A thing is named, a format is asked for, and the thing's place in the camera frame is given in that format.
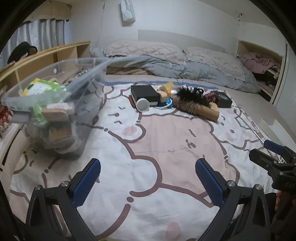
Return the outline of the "person's right hand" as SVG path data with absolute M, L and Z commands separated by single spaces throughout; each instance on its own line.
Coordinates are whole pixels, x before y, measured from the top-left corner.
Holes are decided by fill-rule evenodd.
M 277 211 L 280 207 L 281 196 L 282 196 L 282 191 L 278 190 L 278 192 L 276 193 L 275 211 Z

